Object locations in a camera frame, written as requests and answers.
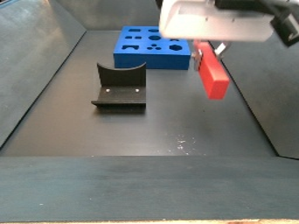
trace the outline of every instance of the gray wall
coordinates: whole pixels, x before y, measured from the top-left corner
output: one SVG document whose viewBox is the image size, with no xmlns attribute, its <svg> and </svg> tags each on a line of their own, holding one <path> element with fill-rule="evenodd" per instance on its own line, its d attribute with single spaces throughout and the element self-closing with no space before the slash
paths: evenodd
<svg viewBox="0 0 299 224">
<path fill-rule="evenodd" d="M 57 0 L 88 30 L 117 31 L 124 25 L 158 25 L 154 0 Z"/>
<path fill-rule="evenodd" d="M 0 157 L 0 221 L 299 220 L 297 170 L 280 157 Z"/>
<path fill-rule="evenodd" d="M 0 145 L 84 32 L 53 0 L 22 0 L 0 8 Z"/>
<path fill-rule="evenodd" d="M 233 43 L 224 64 L 280 156 L 299 158 L 299 44 Z"/>
</svg>

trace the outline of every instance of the black bracket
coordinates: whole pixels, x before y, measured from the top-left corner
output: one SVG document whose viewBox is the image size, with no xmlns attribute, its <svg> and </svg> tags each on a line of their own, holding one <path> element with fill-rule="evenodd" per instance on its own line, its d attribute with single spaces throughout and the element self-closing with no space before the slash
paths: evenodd
<svg viewBox="0 0 299 224">
<path fill-rule="evenodd" d="M 113 69 L 97 64 L 100 91 L 90 103 L 100 107 L 145 107 L 145 63 L 141 66 Z"/>
</svg>

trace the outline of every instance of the gray floor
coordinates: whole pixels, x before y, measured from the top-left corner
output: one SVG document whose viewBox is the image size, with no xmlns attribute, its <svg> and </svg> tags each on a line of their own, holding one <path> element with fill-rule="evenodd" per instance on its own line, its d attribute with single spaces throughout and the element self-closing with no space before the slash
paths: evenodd
<svg viewBox="0 0 299 224">
<path fill-rule="evenodd" d="M 189 71 L 146 70 L 142 114 L 96 109 L 96 63 L 113 66 L 117 35 L 88 31 L 0 155 L 272 157 L 236 87 L 209 101 L 192 64 Z"/>
</svg>

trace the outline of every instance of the red block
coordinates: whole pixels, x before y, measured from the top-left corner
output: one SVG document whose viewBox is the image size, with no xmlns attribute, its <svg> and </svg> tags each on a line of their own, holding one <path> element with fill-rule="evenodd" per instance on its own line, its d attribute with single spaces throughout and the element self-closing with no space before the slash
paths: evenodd
<svg viewBox="0 0 299 224">
<path fill-rule="evenodd" d="M 200 79 L 210 100 L 222 99 L 229 86 L 229 77 L 216 58 L 213 50 L 208 42 L 194 42 L 194 48 L 201 51 L 200 61 Z"/>
</svg>

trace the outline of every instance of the blue shape sorter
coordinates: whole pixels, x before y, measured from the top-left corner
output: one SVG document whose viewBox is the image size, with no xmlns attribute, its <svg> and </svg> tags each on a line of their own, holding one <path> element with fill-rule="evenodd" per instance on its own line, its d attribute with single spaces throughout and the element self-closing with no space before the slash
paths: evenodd
<svg viewBox="0 0 299 224">
<path fill-rule="evenodd" d="M 189 68 L 190 49 L 185 39 L 162 38 L 157 26 L 124 26 L 113 51 L 114 67 Z"/>
</svg>

